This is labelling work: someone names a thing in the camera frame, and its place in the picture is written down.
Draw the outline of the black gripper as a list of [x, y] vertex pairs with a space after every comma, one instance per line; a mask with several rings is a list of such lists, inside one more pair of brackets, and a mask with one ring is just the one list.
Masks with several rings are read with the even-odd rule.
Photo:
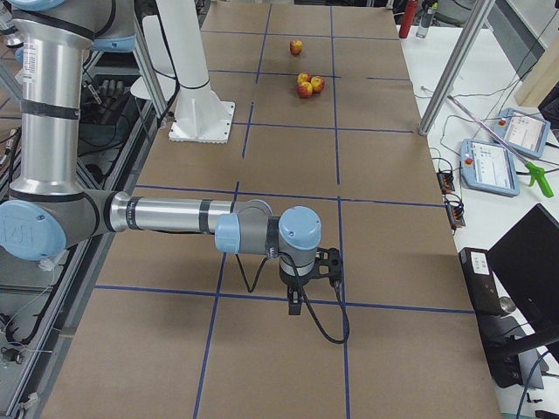
[[288, 314], [300, 315], [302, 307], [302, 297], [300, 286], [308, 284], [316, 275], [317, 268], [314, 263], [305, 266], [296, 266], [293, 268], [286, 260], [279, 261], [279, 275], [280, 279], [286, 284], [287, 287], [287, 300], [288, 300]]

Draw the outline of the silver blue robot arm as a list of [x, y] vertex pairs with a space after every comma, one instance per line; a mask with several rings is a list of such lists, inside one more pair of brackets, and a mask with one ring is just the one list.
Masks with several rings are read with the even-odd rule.
[[304, 206], [275, 216], [260, 200], [150, 199], [82, 188], [76, 179], [82, 60], [87, 49], [135, 48], [130, 1], [16, 1], [24, 39], [21, 172], [1, 206], [1, 245], [39, 261], [107, 232], [152, 230], [214, 237], [223, 253], [279, 260], [289, 312], [320, 275], [321, 220]]

